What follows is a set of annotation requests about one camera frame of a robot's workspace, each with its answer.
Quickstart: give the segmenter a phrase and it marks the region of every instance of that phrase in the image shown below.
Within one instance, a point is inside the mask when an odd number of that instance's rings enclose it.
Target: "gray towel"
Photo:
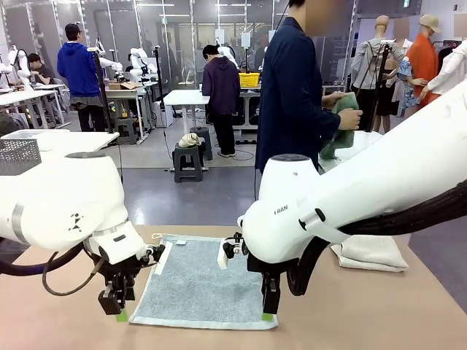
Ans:
[[[228,268],[217,265],[219,238],[164,236],[173,243],[160,275],[151,270],[130,323],[224,330],[269,330],[262,320],[262,278],[247,271],[239,255]],[[177,245],[177,241],[186,241]]]

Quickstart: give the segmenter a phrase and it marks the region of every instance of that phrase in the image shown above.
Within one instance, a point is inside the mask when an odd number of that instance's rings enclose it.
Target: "purple hoodie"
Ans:
[[[235,65],[225,56],[216,57],[204,67],[203,96],[215,114],[233,114],[240,96],[240,77]]]

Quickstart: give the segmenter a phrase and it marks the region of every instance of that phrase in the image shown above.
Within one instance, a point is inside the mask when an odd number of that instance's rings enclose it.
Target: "person in purple hoodie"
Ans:
[[[207,45],[203,57],[208,62],[204,67],[203,96],[210,96],[209,113],[219,142],[221,157],[235,156],[232,114],[240,95],[240,77],[235,65],[217,51],[217,46]]]
[[[58,52],[57,72],[70,88],[71,105],[78,111],[81,131],[105,131],[104,109],[97,81],[97,68],[93,53],[81,44],[81,30],[76,24],[67,24],[69,40]],[[89,125],[89,116],[93,126]]]

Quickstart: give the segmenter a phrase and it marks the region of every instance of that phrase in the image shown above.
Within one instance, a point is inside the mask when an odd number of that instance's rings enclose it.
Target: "green towel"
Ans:
[[[337,101],[332,112],[340,113],[344,109],[359,109],[357,97],[354,93],[348,93],[345,97]],[[350,148],[353,146],[354,131],[339,130],[334,137],[327,143],[320,152],[320,157],[323,160],[336,159],[335,151],[341,148]]]

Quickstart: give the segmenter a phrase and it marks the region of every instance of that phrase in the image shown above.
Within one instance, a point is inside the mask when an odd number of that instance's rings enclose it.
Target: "yellow bin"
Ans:
[[[239,75],[242,88],[256,88],[258,86],[259,73],[239,73]]]

